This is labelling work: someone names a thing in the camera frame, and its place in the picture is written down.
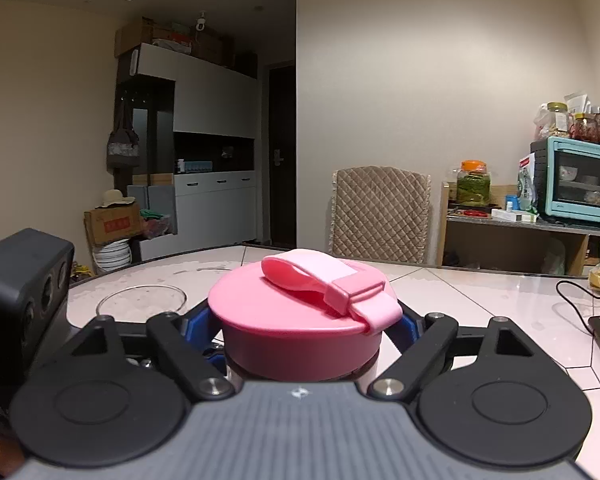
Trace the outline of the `pink bottle cap with strap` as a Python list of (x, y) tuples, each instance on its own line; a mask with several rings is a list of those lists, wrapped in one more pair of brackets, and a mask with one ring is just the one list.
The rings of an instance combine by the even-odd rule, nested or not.
[(224, 275), (208, 304), (225, 349), (247, 370), (340, 375), (367, 362), (402, 316), (385, 274), (310, 249), (270, 255)]

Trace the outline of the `pink Hello Kitty bottle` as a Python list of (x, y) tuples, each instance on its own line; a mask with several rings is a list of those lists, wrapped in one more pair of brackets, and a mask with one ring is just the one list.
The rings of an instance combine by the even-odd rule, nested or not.
[(364, 379), (366, 376), (376, 373), (379, 356), (380, 351), (377, 351), (363, 365), (340, 375), (318, 374), (317, 372), (298, 370), (292, 367), (291, 370), (273, 376), (255, 374), (252, 370), (247, 370), (238, 364), (228, 353), (225, 353), (226, 375), (231, 376), (231, 378), (239, 377), (243, 382), (247, 380), (256, 380), (257, 382), (357, 382), (359, 379)]

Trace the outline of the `stack of white plates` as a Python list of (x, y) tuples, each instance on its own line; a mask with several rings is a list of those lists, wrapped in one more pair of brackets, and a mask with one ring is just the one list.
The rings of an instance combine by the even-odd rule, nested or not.
[(131, 246), (127, 238), (95, 247), (92, 256), (98, 273), (112, 272), (132, 263)]

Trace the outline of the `cardboard box on floor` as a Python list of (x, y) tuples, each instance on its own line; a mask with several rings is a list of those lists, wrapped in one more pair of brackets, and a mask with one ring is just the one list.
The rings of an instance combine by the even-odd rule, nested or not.
[(140, 235), (142, 218), (137, 204), (109, 208), (96, 208), (84, 212), (84, 226), (88, 243), (92, 247)]

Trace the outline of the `wooden side shelf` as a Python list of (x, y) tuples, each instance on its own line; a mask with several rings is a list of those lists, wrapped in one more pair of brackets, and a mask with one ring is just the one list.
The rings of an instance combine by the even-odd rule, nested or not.
[(454, 268), (581, 276), (599, 262), (599, 226), (494, 219), (455, 206), (456, 184), (440, 195), (435, 264)]

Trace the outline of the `straw hat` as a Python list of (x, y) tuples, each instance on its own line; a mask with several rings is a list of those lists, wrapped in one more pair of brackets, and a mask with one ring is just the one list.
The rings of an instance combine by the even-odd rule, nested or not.
[(135, 198), (133, 196), (124, 196), (120, 190), (111, 188), (111, 190), (102, 193), (102, 201), (99, 208), (131, 206), (134, 203)]

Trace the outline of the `quilted beige chair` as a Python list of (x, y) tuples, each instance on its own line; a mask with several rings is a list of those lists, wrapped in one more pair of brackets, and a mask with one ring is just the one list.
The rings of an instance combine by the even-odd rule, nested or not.
[(431, 177), (387, 166), (332, 175), (329, 252), (358, 260), (422, 264), (430, 223)]

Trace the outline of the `white grey cabinet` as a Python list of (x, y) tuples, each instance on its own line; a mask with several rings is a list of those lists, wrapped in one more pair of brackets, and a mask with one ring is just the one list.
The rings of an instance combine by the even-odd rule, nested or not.
[(116, 103), (140, 138), (129, 192), (170, 222), (140, 259), (255, 240), (255, 79), (140, 44), (118, 59)]

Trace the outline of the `white flat box on shelf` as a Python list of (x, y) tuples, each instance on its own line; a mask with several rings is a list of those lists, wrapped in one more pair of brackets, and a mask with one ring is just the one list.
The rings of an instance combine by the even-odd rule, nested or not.
[(490, 218), (497, 221), (535, 223), (537, 216), (528, 211), (493, 209)]

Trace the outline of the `orange lid pickle jar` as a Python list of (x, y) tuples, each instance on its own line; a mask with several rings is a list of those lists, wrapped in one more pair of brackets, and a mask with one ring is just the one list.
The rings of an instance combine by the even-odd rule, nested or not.
[(486, 207), (490, 203), (490, 174), (485, 162), (461, 162), (456, 178), (456, 200), (468, 207)]

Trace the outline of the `hanging grey bag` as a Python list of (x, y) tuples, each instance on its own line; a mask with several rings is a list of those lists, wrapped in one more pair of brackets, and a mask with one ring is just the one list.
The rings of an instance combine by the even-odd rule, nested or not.
[(133, 107), (119, 100), (114, 111), (114, 128), (107, 142), (107, 168), (135, 168), (140, 164), (140, 137), (133, 128)]

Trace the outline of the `white red package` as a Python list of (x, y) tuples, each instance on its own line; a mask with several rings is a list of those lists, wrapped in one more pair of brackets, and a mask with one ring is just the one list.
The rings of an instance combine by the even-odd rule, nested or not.
[(534, 184), (535, 177), (535, 154), (531, 153), (522, 158), (519, 162), (518, 180), (518, 203), (523, 211), (536, 214), (537, 196)]

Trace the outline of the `teal toaster oven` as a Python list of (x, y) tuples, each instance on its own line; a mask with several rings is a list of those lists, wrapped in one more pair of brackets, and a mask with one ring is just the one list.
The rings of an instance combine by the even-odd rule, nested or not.
[(550, 136), (531, 144), (539, 214), (600, 224), (600, 144)]

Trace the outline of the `glass jar beige contents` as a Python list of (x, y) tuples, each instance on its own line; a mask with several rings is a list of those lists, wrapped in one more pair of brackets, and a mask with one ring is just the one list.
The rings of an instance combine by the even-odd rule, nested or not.
[(569, 136), (570, 116), (569, 110), (563, 102), (549, 102), (547, 104), (547, 118), (545, 125), (546, 136)]

